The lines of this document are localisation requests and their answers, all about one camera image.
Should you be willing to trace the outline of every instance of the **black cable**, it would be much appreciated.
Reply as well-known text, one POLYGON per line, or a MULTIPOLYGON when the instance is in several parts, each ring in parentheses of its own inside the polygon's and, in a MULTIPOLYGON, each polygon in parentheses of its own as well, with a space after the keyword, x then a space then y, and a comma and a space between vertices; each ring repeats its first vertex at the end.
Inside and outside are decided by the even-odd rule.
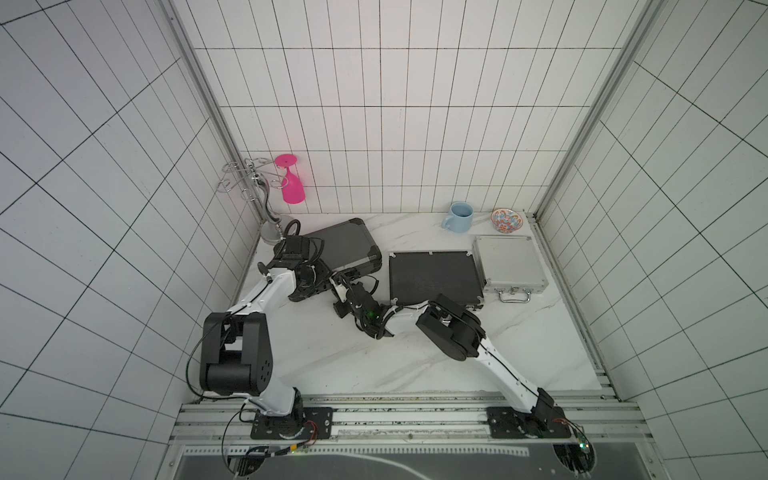
POLYGON ((293 220, 288 222, 286 227, 283 229, 283 238, 280 239, 280 242, 275 246, 276 247, 275 255, 274 255, 275 257, 278 257, 283 252, 283 249, 286 246, 286 237, 290 235, 290 228, 293 225, 296 225, 296 232, 294 233, 294 235, 298 235, 299 232, 301 231, 301 222, 299 222, 297 219, 294 218, 293 220))
POLYGON ((376 293, 376 289, 378 289, 378 288, 379 288, 379 279, 378 279, 378 278, 376 278, 376 277, 375 277, 375 276, 373 276, 373 275, 363 275, 363 276, 369 276, 369 277, 373 278, 373 279, 376 281, 376 283, 374 283, 374 284, 373 284, 373 288, 372 288, 372 289, 371 289, 371 291, 369 292, 371 295, 373 295, 374 293, 376 293))
POLYGON ((238 415, 237 415, 237 419, 240 420, 240 422, 242 422, 242 423, 250 423, 252 425, 256 421, 255 418, 253 420, 243 420, 243 412, 252 412, 252 411, 253 410, 243 410, 243 409, 240 409, 240 411, 238 412, 238 415))
POLYGON ((326 247, 326 241, 318 237, 307 237, 307 238, 309 238, 310 240, 320 240, 319 247, 317 246, 317 243, 312 242, 312 245, 315 246, 315 254, 312 255, 312 258, 307 261, 307 263, 311 266, 317 261, 317 259, 320 258, 320 254, 323 253, 323 249, 326 247))
POLYGON ((266 181, 262 177, 258 177, 258 180, 256 181, 256 185, 261 189, 261 191, 264 192, 264 205, 267 206, 266 215, 272 220, 274 223, 280 222, 280 216, 275 215, 272 210, 272 205, 270 204, 270 186, 266 183, 266 181))
POLYGON ((584 430, 582 430, 578 425, 573 423, 571 420, 568 420, 568 419, 555 419, 555 420, 562 420, 561 423, 563 423, 563 424, 565 424, 567 426, 570 426, 571 429, 575 430, 578 433, 581 433, 581 437, 579 437, 578 433, 576 433, 576 432, 574 432, 574 436, 576 437, 577 441, 579 442, 579 448, 581 449, 582 453, 584 453, 584 447, 589 449, 588 452, 585 453, 586 458, 587 458, 587 465, 586 465, 585 468, 579 468, 579 467, 576 466, 576 462, 573 459, 574 457, 573 457, 572 453, 570 453, 570 451, 569 451, 568 457, 569 457, 569 461, 571 463, 571 465, 568 466, 569 469, 574 471, 574 468, 576 468, 575 471, 577 471, 577 473, 591 472, 592 469, 594 468, 594 465, 595 465, 595 463, 597 461, 598 456, 595 453, 595 450, 590 445, 589 439, 587 438, 587 434, 584 433, 584 430))
MULTIPOLYGON (((510 369, 508 369, 508 368, 507 368, 507 366, 506 366, 506 365, 505 365, 505 364, 504 364, 504 363, 503 363, 501 360, 499 360, 499 359, 498 359, 498 357, 497 357, 496 355, 494 355, 494 354, 493 354, 493 353, 491 353, 491 352, 490 352, 488 349, 486 349, 486 348, 485 348, 485 345, 480 345, 480 346, 482 347, 482 349, 483 349, 483 350, 485 350, 485 352, 486 352, 487 354, 489 354, 490 356, 492 356, 493 358, 495 358, 495 359, 496 359, 496 361, 497 361, 497 362, 499 362, 499 364, 500 364, 501 366, 503 366, 503 367, 504 367, 504 370, 506 370, 507 372, 509 372, 509 375, 512 375, 512 378, 513 378, 513 379, 515 379, 515 380, 517 380, 517 382, 518 382, 520 385, 522 385, 522 386, 523 386, 523 388, 525 388, 525 389, 526 389, 526 390, 528 390, 530 393, 534 394, 534 395, 536 396, 536 398, 538 398, 538 393, 536 393, 536 392, 534 392, 533 390, 529 389, 529 388, 528 388, 528 386, 527 386, 527 385, 525 385, 525 383, 521 382, 521 381, 520 381, 520 379, 519 379, 517 376, 515 376, 515 374, 514 374, 514 373, 512 373, 512 372, 511 372, 511 370, 510 370, 510 369)), ((546 401, 544 401, 544 400, 542 400, 542 402, 544 402, 544 404, 545 404, 546 406, 548 406, 550 409, 554 410, 554 405, 549 405, 549 403, 548 403, 548 402, 546 402, 546 401)))
POLYGON ((229 429, 232 421, 235 419, 236 416, 238 416, 243 411, 244 408, 245 408, 245 404, 243 404, 240 407, 240 410, 238 410, 237 412, 235 412, 234 415, 232 415, 232 418, 230 419, 230 421, 227 422, 227 426, 224 427, 224 433, 221 434, 221 461, 224 462, 224 466, 227 468, 227 470, 229 470, 230 473, 235 476, 237 476, 237 472, 235 472, 233 469, 230 468, 230 464, 227 463, 227 457, 224 456, 224 437, 227 436, 227 430, 229 429))
POLYGON ((376 339, 380 340, 384 337, 384 329, 386 328, 386 323, 389 321, 389 319, 392 318, 397 312, 401 311, 402 309, 410 308, 407 306, 399 306, 395 308, 392 312, 389 312, 389 315, 385 316, 384 319, 382 319, 382 324, 379 326, 379 332, 376 334, 376 339))
MULTIPOLYGON (((268 287, 268 286, 269 286, 271 283, 272 283, 272 282, 271 282, 271 280, 267 280, 266 286, 264 286, 264 288, 263 288, 263 289, 261 289, 261 291, 260 291, 259 293, 257 293, 257 294, 256 294, 256 296, 255 296, 255 297, 254 297, 254 298, 253 298, 253 299, 252 299, 250 302, 248 302, 248 303, 253 303, 253 301, 255 301, 257 298, 259 298, 259 295, 261 295, 262 293, 264 293, 264 290, 266 290, 266 288, 267 288, 267 287, 268 287)), ((190 382, 190 363, 192 362, 192 357, 194 356, 194 353, 197 351, 197 348, 198 348, 198 347, 200 347, 200 344, 202 344, 202 343, 203 343, 203 340, 205 340, 205 337, 207 337, 207 336, 208 336, 208 335, 209 335, 211 332, 213 332, 213 331, 214 331, 214 330, 215 330, 217 327, 221 327, 221 325, 222 325, 224 322, 226 322, 227 320, 229 320, 230 318, 232 318, 232 317, 233 317, 235 314, 237 314, 237 313, 239 313, 239 312, 243 311, 243 310, 244 310, 246 307, 248 307, 248 303, 246 303, 245 305, 243 305, 243 306, 242 306, 240 309, 238 309, 238 310, 236 310, 236 311, 234 311, 234 312, 228 313, 228 314, 227 314, 227 315, 226 315, 226 316, 225 316, 223 319, 219 320, 219 321, 218 321, 218 322, 216 322, 216 323, 215 323, 215 324, 214 324, 212 327, 210 327, 210 328, 208 329, 208 331, 207 331, 207 332, 205 332, 205 335, 203 335, 203 336, 200 338, 200 340, 198 340, 198 341, 197 341, 197 343, 195 344, 194 348, 193 348, 193 349, 192 349, 192 351, 190 352, 190 356, 189 356, 189 358, 187 359, 187 368, 186 368, 186 369, 185 369, 185 371, 184 371, 184 377, 185 377, 185 379, 187 380, 187 388, 189 388, 189 390, 190 390, 192 393, 194 393, 194 394, 197 396, 197 398, 199 398, 199 399, 206 399, 206 400, 231 400, 231 399, 241 399, 241 398, 243 398, 243 397, 239 397, 239 396, 216 396, 216 397, 213 397, 213 396, 205 396, 205 392, 201 392, 201 393, 198 393, 198 392, 197 392, 197 391, 196 391, 196 390, 195 390, 195 389, 192 387, 192 383, 190 382)), ((224 345, 224 340, 225 340, 225 339, 226 339, 226 333, 225 333, 225 337, 224 337, 224 338, 222 338, 222 340, 221 340, 221 345, 219 346, 219 348, 221 348, 221 346, 223 346, 223 345, 224 345)), ((203 363, 202 363, 202 362, 200 362, 200 368, 203 368, 203 363)))

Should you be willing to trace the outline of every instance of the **light blue mug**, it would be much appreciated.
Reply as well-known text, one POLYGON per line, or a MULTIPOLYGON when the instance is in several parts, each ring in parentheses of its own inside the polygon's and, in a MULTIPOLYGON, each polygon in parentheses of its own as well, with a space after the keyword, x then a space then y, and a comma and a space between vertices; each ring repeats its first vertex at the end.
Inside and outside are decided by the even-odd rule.
POLYGON ((442 227, 446 230, 464 233, 472 226, 472 215, 475 210, 466 202, 453 202, 448 215, 442 219, 442 227))

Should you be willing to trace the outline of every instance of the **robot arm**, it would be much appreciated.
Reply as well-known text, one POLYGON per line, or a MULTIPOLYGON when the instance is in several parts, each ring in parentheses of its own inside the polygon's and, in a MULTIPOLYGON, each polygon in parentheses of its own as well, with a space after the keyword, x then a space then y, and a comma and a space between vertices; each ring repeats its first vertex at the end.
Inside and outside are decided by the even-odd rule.
MULTIPOLYGON (((288 236, 275 247, 275 258, 268 266, 259 264, 261 281, 227 312, 211 313, 204 324, 200 385, 221 395, 246 398, 279 424, 275 429, 285 425, 286 434, 301 428, 301 395, 272 378, 266 318, 287 300, 294 300, 303 279, 314 280, 319 271, 325 275, 323 262, 316 263, 322 248, 321 244, 310 254, 306 237, 288 236)), ((447 297, 440 295, 414 306, 388 306, 376 302, 362 283, 349 282, 345 272, 333 275, 331 281, 339 298, 334 305, 336 312, 340 317, 352 313, 358 328, 372 338, 419 329, 447 356, 477 366, 520 416, 520 429, 526 435, 539 436, 552 420, 563 416, 562 409, 554 406, 543 389, 504 359, 480 327, 477 316, 447 297)))
POLYGON ((420 329, 447 356, 459 361, 468 360, 477 366, 493 381, 513 409, 522 413, 535 410, 539 388, 493 346, 477 316, 446 296, 410 308, 392 306, 383 318, 387 319, 386 331, 393 336, 420 329))

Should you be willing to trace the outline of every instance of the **metal frame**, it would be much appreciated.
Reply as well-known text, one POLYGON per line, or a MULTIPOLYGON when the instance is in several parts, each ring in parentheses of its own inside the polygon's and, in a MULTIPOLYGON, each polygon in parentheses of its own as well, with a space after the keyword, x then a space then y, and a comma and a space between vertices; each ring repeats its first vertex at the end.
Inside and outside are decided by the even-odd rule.
POLYGON ((541 249, 541 255, 544 257, 549 270, 552 272, 554 283, 557 285, 558 290, 560 291, 560 296, 563 299, 565 309, 571 315, 571 319, 576 326, 576 330, 578 331, 579 337, 581 338, 581 344, 584 346, 584 350, 586 350, 587 355, 592 361, 592 366, 595 369, 603 369, 604 362, 600 354, 600 350, 597 348, 597 342, 594 341, 592 332, 589 330, 587 322, 584 321, 584 315, 581 313, 581 310, 578 307, 578 302, 574 298, 573 292, 571 292, 571 288, 568 286, 568 282, 565 281, 565 277, 560 271, 560 267, 555 260, 551 248, 549 247, 549 242, 544 237, 544 232, 541 231, 541 227, 538 225, 538 221, 533 214, 527 214, 526 218, 528 219, 528 223, 531 225, 531 231, 533 232, 533 236, 536 239, 536 243, 541 249))
MULTIPOLYGON (((592 443, 633 442, 644 459, 651 478, 668 478, 650 429, 635 402, 622 402, 611 380, 602 368, 600 353, 584 323, 571 291, 554 261, 549 245, 529 214, 528 221, 541 253, 549 265, 554 282, 561 292, 564 304, 581 336, 581 341, 595 367, 601 388, 598 390, 563 390, 549 392, 561 406, 565 415, 581 425, 592 443)), ((493 439, 487 423, 485 409, 489 406, 508 406, 497 392, 430 392, 427 394, 382 395, 316 395, 304 396, 309 407, 334 408, 331 438, 320 440, 306 453, 365 452, 368 455, 385 453, 387 449, 414 452, 425 449, 439 452, 446 448, 483 449, 491 453, 510 454, 506 450, 518 448, 526 452, 526 445, 559 443, 556 439, 493 439)), ((185 455, 221 456, 221 436, 227 422, 242 402, 224 400, 202 401, 182 405, 171 434, 169 449, 157 475, 160 480, 171 480, 176 475, 180 460, 185 455)), ((289 445, 289 441, 254 441, 250 438, 250 424, 233 423, 227 429, 225 452, 243 454, 255 445, 289 445)))
MULTIPOLYGON (((214 100, 213 91, 203 74, 187 33, 178 20, 173 1, 156 1, 166 15, 184 61, 192 72, 196 88, 214 120, 219 135, 223 138, 229 155, 244 167, 243 159, 214 100)), ((541 206, 535 213, 536 217, 540 217, 551 202, 554 192, 575 162, 593 126, 610 102, 666 1, 648 0, 644 6, 634 31, 625 42, 619 59, 598 93, 595 104, 579 127, 576 138, 571 142, 563 164, 558 168, 541 206)), ((259 220, 266 221, 264 205, 260 200, 253 202, 253 208, 259 220)), ((599 390, 568 390, 550 392, 550 394, 563 407, 569 419, 583 426, 593 443, 634 442, 642 458, 645 459, 644 464, 648 475, 651 478, 668 478, 639 407, 634 402, 622 402, 617 397, 610 379, 602 369, 602 358, 595 341, 583 320, 578 303, 564 281, 535 216, 528 215, 534 237, 538 241, 541 253, 549 265, 564 304, 574 320, 584 348, 602 385, 599 390)), ((255 246, 250 255, 253 256, 254 252, 255 246)), ((318 441, 316 447, 306 451, 309 454, 322 455, 324 452, 337 449, 368 455, 387 453, 392 449, 398 449, 399 452, 408 450, 427 453, 451 448, 525 456, 527 455, 525 444, 557 442, 547 439, 492 439, 485 421, 485 409, 489 406, 508 406, 504 397, 498 393, 305 396, 304 403, 310 407, 335 409, 331 439, 318 441)), ((180 461, 185 455, 220 456, 221 436, 225 425, 241 405, 242 402, 237 400, 202 401, 198 404, 182 405, 157 478, 161 480, 174 478, 180 461)), ((244 453, 252 445, 268 443, 251 440, 250 426, 240 423, 234 423, 229 427, 226 441, 229 444, 226 450, 233 454, 244 453)), ((288 442, 272 443, 286 445, 288 442)))
MULTIPOLYGON (((190 42, 189 36, 187 35, 187 31, 179 21, 176 5, 174 5, 172 0, 155 0, 155 2, 160 6, 161 11, 165 15, 166 21, 170 25, 171 31, 174 33, 174 38, 181 51, 181 56, 192 74, 192 80, 195 84, 195 87, 197 88, 197 92, 203 98, 205 108, 208 110, 211 118, 213 119, 214 126, 216 127, 218 134, 221 136, 224 142, 224 146, 227 149, 227 153, 230 155, 230 159, 233 162, 237 162, 237 164, 240 165, 240 169, 246 170, 246 165, 243 161, 243 158, 240 156, 240 151, 237 149, 237 146, 234 143, 232 132, 227 126, 226 121, 224 121, 221 110, 216 103, 213 93, 214 91, 211 89, 211 86, 208 83, 208 79, 205 77, 203 69, 200 66, 200 62, 197 60, 197 55, 192 49, 192 43, 190 42)), ((255 211, 259 222, 266 222, 266 206, 257 196, 255 189, 247 181, 246 176, 242 171, 232 173, 232 175, 239 176, 240 178, 236 178, 237 183, 242 183, 246 188, 248 188, 248 190, 250 190, 250 194, 255 198, 255 200, 249 201, 248 204, 250 204, 251 208, 253 208, 255 211)))
POLYGON ((630 65, 632 65, 632 61, 634 60, 637 51, 642 46, 645 38, 653 28, 654 23, 666 4, 667 0, 648 0, 643 7, 643 11, 640 13, 640 16, 637 17, 631 35, 627 37, 624 47, 621 49, 619 58, 611 68, 611 72, 608 74, 605 83, 603 83, 603 86, 600 88, 598 96, 595 97, 595 102, 589 109, 587 118, 584 119, 584 122, 579 127, 576 137, 568 147, 568 152, 565 154, 563 163, 558 168, 558 172, 555 174, 554 179, 547 188, 547 193, 544 195, 544 198, 541 200, 541 203, 536 210, 536 217, 541 217, 552 201, 554 192, 556 192, 560 187, 560 184, 563 183, 566 173, 571 169, 576 158, 581 153, 581 149, 587 143, 590 133, 594 129, 594 126, 599 122, 600 116, 603 114, 607 105, 611 102, 616 89, 624 79, 624 74, 627 72, 630 65))

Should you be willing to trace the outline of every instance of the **black panel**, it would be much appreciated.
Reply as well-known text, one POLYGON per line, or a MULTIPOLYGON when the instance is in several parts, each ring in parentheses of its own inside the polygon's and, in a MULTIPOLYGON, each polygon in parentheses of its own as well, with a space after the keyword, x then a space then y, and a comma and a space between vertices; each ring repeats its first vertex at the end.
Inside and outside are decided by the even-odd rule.
MULTIPOLYGON (((333 409, 330 407, 304 407, 304 420, 312 420, 317 425, 318 431, 316 438, 318 440, 329 439, 331 436, 331 425, 333 423, 333 409)), ((292 439, 307 440, 312 436, 312 425, 307 423, 304 428, 292 439)), ((267 424, 261 420, 254 420, 253 427, 250 430, 250 437, 253 440, 284 440, 286 437, 278 431, 270 429, 267 424)))
POLYGON ((398 252, 389 257, 389 298, 398 305, 435 300, 439 294, 460 306, 479 306, 482 287, 475 260, 465 250, 398 252))
MULTIPOLYGON (((488 407, 485 409, 488 416, 488 425, 491 427, 492 439, 527 439, 530 438, 523 433, 530 425, 526 423, 533 422, 531 415, 516 412, 512 407, 488 407)), ((561 423, 547 422, 546 429, 536 429, 537 435, 541 439, 569 439, 571 430, 561 423)))

